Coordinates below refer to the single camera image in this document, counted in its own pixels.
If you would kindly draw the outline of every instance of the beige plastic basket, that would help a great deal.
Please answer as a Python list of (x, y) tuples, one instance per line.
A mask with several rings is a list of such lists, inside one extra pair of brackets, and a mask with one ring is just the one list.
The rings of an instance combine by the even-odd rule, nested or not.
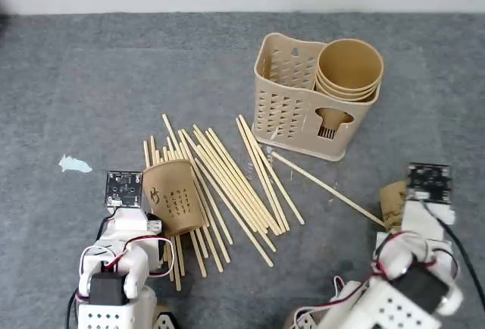
[[(350, 139), (379, 97), (380, 84), (373, 97), (359, 103), (314, 91), (317, 58), (324, 47), (322, 42), (299, 41), (281, 33), (264, 38), (254, 69), (252, 130), (259, 142), (330, 161), (345, 155)], [(322, 115), (333, 117), (331, 109), (345, 113), (341, 122), (327, 121), (333, 125), (329, 129)]]

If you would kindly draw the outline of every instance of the brown paper cup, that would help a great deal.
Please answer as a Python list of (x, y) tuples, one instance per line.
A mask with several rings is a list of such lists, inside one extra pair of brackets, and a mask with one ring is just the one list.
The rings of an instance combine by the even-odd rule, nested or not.
[(340, 92), (363, 92), (382, 79), (384, 61), (379, 52), (360, 39), (337, 39), (318, 56), (319, 75)]
[(329, 96), (332, 96), (336, 99), (345, 100), (347, 102), (363, 101), (363, 100), (369, 98), (370, 96), (372, 96), (374, 94), (374, 92), (376, 91), (377, 87), (379, 86), (379, 84), (377, 83), (374, 86), (372, 86), (371, 88), (366, 89), (364, 92), (354, 92), (354, 93), (339, 92), (339, 91), (336, 91), (335, 89), (333, 89), (331, 86), (328, 86), (327, 84), (322, 82), (322, 80), (320, 79), (320, 77), (318, 75), (317, 75), (317, 78), (316, 78), (315, 85), (317, 87), (316, 89), (317, 89), (318, 92), (322, 92), (322, 93), (327, 94)]
[(406, 196), (406, 182), (397, 181), (380, 189), (380, 209), (386, 229), (401, 230), (402, 207)]
[(143, 171), (143, 191), (168, 236), (204, 224), (189, 160), (168, 161)]

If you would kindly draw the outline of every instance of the small paper scrap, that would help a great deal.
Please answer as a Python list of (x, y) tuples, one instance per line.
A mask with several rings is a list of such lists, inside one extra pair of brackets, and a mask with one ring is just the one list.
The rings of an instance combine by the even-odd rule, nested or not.
[(88, 173), (92, 171), (91, 166), (89, 166), (84, 161), (78, 160), (77, 158), (64, 155), (59, 161), (59, 166), (62, 167), (62, 172), (66, 170), (79, 171), (83, 173)]

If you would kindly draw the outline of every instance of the gray carpet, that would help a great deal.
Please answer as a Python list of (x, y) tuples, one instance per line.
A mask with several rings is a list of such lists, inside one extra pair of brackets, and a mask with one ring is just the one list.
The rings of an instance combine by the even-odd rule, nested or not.
[[(13, 17), (0, 38), (0, 327), (60, 328), (81, 250), (106, 210), (108, 169), (142, 169), (142, 145), (176, 128), (213, 127), (257, 181), (234, 118), (252, 121), (252, 65), (265, 34), (313, 40), (358, 37), (386, 60), (380, 101), (337, 163), (281, 153), (356, 202), (409, 161), (453, 167), (454, 227), (485, 280), (485, 15), (100, 14)], [(63, 154), (93, 171), (61, 173)], [(202, 279), (187, 247), (177, 293), (151, 280), (181, 327), (280, 328), (288, 312), (326, 302), (331, 278), (362, 280), (378, 227), (289, 168), (277, 173), (308, 222), (274, 239), (269, 268), (220, 203), (233, 233), (232, 262)], [(473, 328), (483, 313), (467, 272), (466, 301), (445, 327)]]

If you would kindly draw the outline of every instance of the circuit board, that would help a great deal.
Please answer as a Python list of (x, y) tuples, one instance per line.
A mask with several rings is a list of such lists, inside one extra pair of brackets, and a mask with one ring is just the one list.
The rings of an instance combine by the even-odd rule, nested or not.
[(410, 164), (407, 185), (426, 202), (451, 204), (452, 176), (446, 164)]
[(108, 171), (105, 205), (141, 208), (143, 175), (139, 171)]

